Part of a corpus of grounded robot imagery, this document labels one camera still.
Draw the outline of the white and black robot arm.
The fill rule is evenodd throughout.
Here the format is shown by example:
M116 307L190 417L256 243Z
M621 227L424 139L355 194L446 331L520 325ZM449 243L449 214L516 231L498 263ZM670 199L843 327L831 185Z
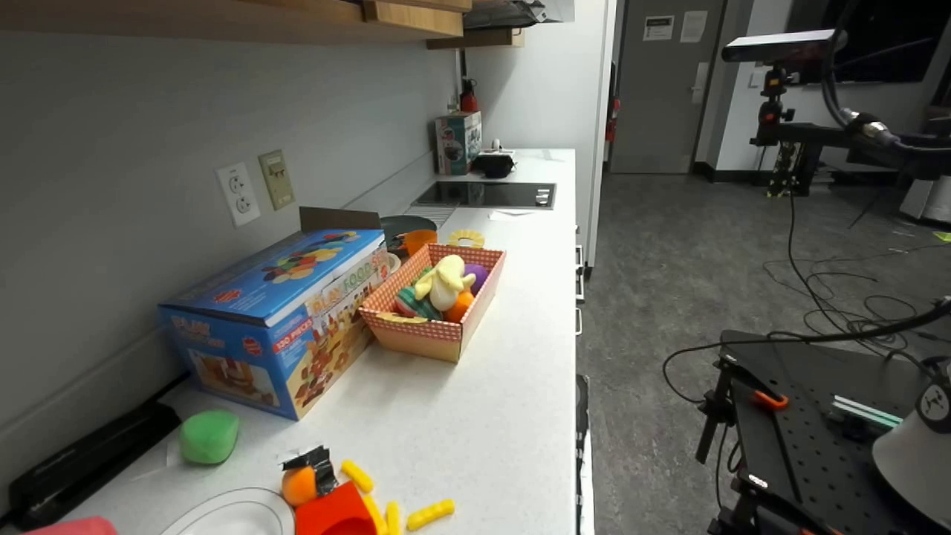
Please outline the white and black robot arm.
M872 447L872 468L884 484L929 524L951 529L951 362L929 359L904 423Z

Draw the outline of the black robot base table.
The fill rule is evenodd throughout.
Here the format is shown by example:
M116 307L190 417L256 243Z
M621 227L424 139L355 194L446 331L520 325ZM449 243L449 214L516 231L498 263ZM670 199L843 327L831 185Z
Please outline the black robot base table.
M911 410L927 362L725 331L696 459L708 462L716 431L737 431L737 503L708 532L947 535L884 484L869 454Z

